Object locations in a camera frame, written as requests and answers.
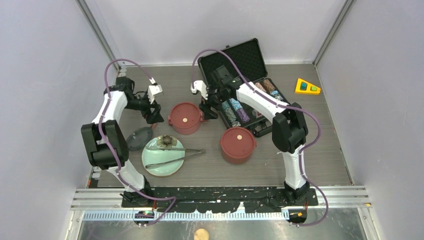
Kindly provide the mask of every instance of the red pot lid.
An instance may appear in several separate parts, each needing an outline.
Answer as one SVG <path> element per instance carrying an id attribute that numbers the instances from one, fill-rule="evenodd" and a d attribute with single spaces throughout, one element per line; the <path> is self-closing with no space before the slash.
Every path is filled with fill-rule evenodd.
<path id="1" fill-rule="evenodd" d="M 173 126 L 189 129 L 201 120 L 200 109 L 191 102 L 182 102 L 173 107 L 169 119 Z"/>
<path id="2" fill-rule="evenodd" d="M 242 159 L 250 156 L 256 148 L 252 133 L 243 127 L 231 127 L 219 141 L 222 150 L 232 158 Z"/>

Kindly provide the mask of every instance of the metal frame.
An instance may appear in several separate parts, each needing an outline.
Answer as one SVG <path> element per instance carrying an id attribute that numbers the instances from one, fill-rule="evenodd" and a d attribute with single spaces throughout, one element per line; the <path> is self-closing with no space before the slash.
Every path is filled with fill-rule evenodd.
<path id="1" fill-rule="evenodd" d="M 85 19 L 87 20 L 88 24 L 90 25 L 91 29 L 93 30 L 93 33 L 97 37 L 101 47 L 103 48 L 106 55 L 109 57 L 109 59 L 115 60 L 116 57 L 108 44 L 108 41 L 106 40 L 105 35 L 103 34 L 102 30 L 100 29 L 99 24 L 97 23 L 92 11 L 90 10 L 86 0 L 75 0 L 75 2 L 78 4 L 79 8 L 81 9 L 81 12 L 84 14 Z M 116 62 L 113 64 L 116 70 L 119 70 L 119 65 Z"/>
<path id="2" fill-rule="evenodd" d="M 358 210 L 365 234 L 369 240 L 378 240 L 374 221 L 370 215 L 370 199 L 364 186 L 321 186 L 327 197 L 330 208 L 354 208 Z M 70 210 L 73 216 L 70 220 L 65 240 L 76 240 L 82 221 L 134 221 L 134 213 L 151 210 L 150 207 L 122 208 L 120 193 L 123 188 L 79 188 L 75 192 Z M 314 209 L 324 209 L 325 203 L 319 191 L 316 192 L 319 205 L 309 206 Z M 242 221 L 242 220 L 284 220 L 289 209 L 299 209 L 298 206 L 282 208 L 274 213 L 245 213 L 240 204 L 233 213 L 167 213 L 161 221 Z"/>
<path id="3" fill-rule="evenodd" d="M 331 41 L 333 40 L 335 34 L 339 30 L 340 26 L 342 25 L 343 21 L 345 20 L 346 16 L 348 15 L 353 3 L 356 0 L 346 0 L 344 2 L 343 7 L 341 8 L 340 12 L 338 13 L 337 17 L 335 18 L 335 22 L 332 25 L 330 31 L 327 34 L 327 37 L 325 38 L 324 42 L 321 45 L 321 48 L 318 51 L 318 54 L 315 57 L 315 60 L 313 61 L 313 65 L 317 66 L 320 62 L 321 58 L 323 57 L 324 53 L 326 52 L 327 48 L 329 47 Z"/>
<path id="4" fill-rule="evenodd" d="M 369 208 L 370 199 L 364 186 L 322 186 L 320 187 L 327 197 L 330 208 Z M 150 208 L 122 208 L 123 188 L 79 188 L 75 192 L 70 209 L 72 211 L 83 210 L 149 210 Z M 309 208 L 325 208 L 324 198 L 316 191 L 318 206 Z M 287 209 L 298 209 L 297 206 L 289 206 Z"/>

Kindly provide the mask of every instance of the blue button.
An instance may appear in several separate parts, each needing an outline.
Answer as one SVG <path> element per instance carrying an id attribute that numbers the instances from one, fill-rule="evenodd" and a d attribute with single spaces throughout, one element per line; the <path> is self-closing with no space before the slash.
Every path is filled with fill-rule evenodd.
<path id="1" fill-rule="evenodd" d="M 302 82 L 302 83 L 300 84 L 300 90 L 305 91 L 305 90 L 306 90 L 306 88 L 307 88 L 307 86 L 308 86 L 308 84 L 307 84 L 306 82 Z"/>

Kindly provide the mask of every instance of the pot handle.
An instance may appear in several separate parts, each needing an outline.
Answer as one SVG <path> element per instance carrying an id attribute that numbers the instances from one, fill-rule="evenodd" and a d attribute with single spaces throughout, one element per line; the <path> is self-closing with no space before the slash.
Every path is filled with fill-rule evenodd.
<path id="1" fill-rule="evenodd" d="M 201 122 L 201 123 L 207 122 L 208 120 L 205 120 L 205 119 L 203 118 L 203 112 L 202 112 L 201 110 L 199 110 L 199 112 L 200 112 L 200 122 Z"/>
<path id="2" fill-rule="evenodd" d="M 258 146 L 258 142 L 256 141 L 255 138 L 253 138 L 253 145 L 254 145 L 254 148 L 256 148 Z"/>

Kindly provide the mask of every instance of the gray tabletop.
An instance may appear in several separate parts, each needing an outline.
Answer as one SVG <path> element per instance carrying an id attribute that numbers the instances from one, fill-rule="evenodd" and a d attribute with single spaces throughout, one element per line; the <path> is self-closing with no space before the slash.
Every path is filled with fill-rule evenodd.
<path id="1" fill-rule="evenodd" d="M 154 79 L 162 85 L 164 95 L 156 100 L 161 105 L 161 114 L 168 118 L 173 106 L 181 102 L 200 103 L 200 95 L 190 92 L 191 67 L 155 66 L 147 67 Z M 305 170 L 307 176 L 317 185 L 349 185 L 349 177 L 340 151 L 326 99 L 320 95 L 295 94 L 298 78 L 320 86 L 317 73 L 311 64 L 268 65 L 270 77 L 278 89 L 291 103 L 299 103 L 303 109 L 313 113 L 320 121 L 322 135 L 320 140 L 305 151 Z M 196 79 L 200 80 L 199 68 L 195 68 Z M 149 84 L 148 78 L 137 67 L 130 67 L 127 77 L 135 81 L 135 90 L 144 91 Z M 317 126 L 305 116 L 309 129 L 307 142 L 317 135 Z M 148 126 L 139 111 L 125 109 L 119 121 L 125 137 L 133 131 Z M 180 135 L 166 122 L 160 123 L 153 131 L 153 137 L 174 136 L 185 148 L 206 149 L 206 154 L 184 161 L 182 167 L 173 175 L 156 177 L 149 174 L 142 165 L 141 150 L 130 152 L 129 159 L 135 168 L 155 187 L 206 187 L 206 186 L 282 186 L 285 179 L 285 167 L 279 150 L 271 140 L 271 133 L 256 138 L 257 148 L 249 161 L 240 165 L 227 163 L 221 156 L 219 140 L 226 130 L 223 121 L 218 118 L 201 124 L 192 135 Z M 122 185 L 110 173 L 101 173 L 99 187 L 121 187 Z"/>

